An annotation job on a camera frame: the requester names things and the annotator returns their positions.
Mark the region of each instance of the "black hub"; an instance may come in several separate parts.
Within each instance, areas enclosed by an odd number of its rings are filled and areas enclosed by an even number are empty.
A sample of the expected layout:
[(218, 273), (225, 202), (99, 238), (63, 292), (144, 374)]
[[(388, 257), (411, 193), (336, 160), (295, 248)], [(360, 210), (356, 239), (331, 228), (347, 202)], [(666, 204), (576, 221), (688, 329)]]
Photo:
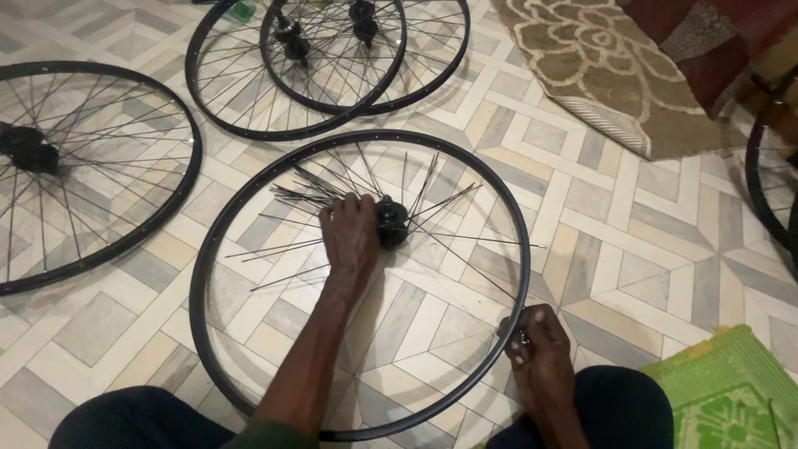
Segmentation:
[(354, 22), (352, 25), (354, 35), (363, 41), (367, 48), (371, 48), (371, 42), (379, 29), (374, 21), (374, 4), (366, 0), (355, 0), (350, 7), (350, 18)]
[(407, 209), (394, 203), (389, 195), (382, 197), (377, 203), (377, 230), (380, 234), (380, 246), (394, 249), (407, 238)]
[(44, 143), (38, 129), (0, 122), (0, 154), (11, 158), (14, 167), (33, 173), (58, 173), (58, 150)]
[(282, 15), (282, 11), (277, 9), (278, 26), (275, 31), (275, 38), (283, 43), (286, 58), (291, 61), (299, 61), (302, 67), (307, 69), (307, 54), (310, 52), (310, 43), (302, 38), (302, 27), (299, 22), (290, 20)]

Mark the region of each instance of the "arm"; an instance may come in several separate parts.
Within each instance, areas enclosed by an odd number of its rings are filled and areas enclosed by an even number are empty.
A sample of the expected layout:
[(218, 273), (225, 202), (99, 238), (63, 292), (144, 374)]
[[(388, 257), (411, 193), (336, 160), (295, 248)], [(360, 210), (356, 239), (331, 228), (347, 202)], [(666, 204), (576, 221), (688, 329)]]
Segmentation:
[[(520, 330), (527, 332), (522, 343)], [(574, 407), (571, 341), (548, 304), (527, 307), (506, 350), (521, 403), (549, 449), (589, 449)]]
[(307, 324), (288, 352), (252, 423), (281, 423), (315, 437), (330, 395), (333, 367), (346, 321), (377, 263), (374, 201), (353, 193), (322, 210), (330, 275)]

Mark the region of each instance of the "brown patterned rug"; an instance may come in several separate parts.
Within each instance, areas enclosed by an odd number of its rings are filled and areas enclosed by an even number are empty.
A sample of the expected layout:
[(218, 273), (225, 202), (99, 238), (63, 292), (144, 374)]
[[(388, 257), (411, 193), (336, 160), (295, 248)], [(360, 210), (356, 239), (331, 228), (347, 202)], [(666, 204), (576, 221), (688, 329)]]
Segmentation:
[(740, 148), (615, 0), (492, 0), (547, 95), (651, 160)]

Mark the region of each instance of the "green mat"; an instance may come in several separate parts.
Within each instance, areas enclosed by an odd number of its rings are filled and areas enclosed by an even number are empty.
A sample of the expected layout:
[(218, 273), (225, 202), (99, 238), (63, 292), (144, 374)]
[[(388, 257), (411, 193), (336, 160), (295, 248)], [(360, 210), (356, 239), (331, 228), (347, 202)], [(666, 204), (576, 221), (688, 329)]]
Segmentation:
[(680, 449), (798, 447), (798, 385), (748, 326), (640, 371), (668, 395)]

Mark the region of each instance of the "dark pants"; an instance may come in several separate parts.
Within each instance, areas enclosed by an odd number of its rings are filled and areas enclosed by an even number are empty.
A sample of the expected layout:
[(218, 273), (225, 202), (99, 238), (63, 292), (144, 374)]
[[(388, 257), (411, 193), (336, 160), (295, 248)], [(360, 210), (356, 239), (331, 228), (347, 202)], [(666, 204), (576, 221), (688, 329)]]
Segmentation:
[[(626, 368), (586, 368), (576, 375), (574, 403), (593, 449), (674, 446), (668, 399), (646, 375)], [(216, 449), (233, 436), (166, 390), (131, 387), (73, 410), (56, 429), (50, 447)], [(524, 416), (488, 442), (488, 449), (498, 448), (544, 445), (535, 424)]]
[[(585, 368), (576, 373), (574, 405), (591, 449), (674, 447), (674, 415), (668, 398), (641, 372), (621, 367)], [(488, 441), (488, 449), (545, 447), (526, 415)]]

